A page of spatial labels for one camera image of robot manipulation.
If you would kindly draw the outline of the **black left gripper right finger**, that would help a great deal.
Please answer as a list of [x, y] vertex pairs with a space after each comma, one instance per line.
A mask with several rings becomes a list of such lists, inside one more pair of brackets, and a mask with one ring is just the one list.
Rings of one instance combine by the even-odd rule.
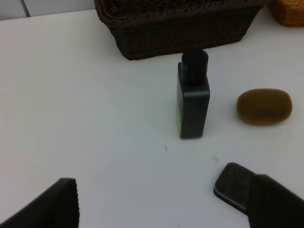
[[302, 228], [304, 200], [267, 175], [250, 180], [247, 216], [251, 228]]

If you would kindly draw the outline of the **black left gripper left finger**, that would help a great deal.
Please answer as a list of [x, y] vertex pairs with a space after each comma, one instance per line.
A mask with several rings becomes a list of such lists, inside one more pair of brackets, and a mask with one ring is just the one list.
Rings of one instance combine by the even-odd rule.
[[2, 228], [77, 228], [79, 218], [76, 180], [60, 178], [0, 226]]

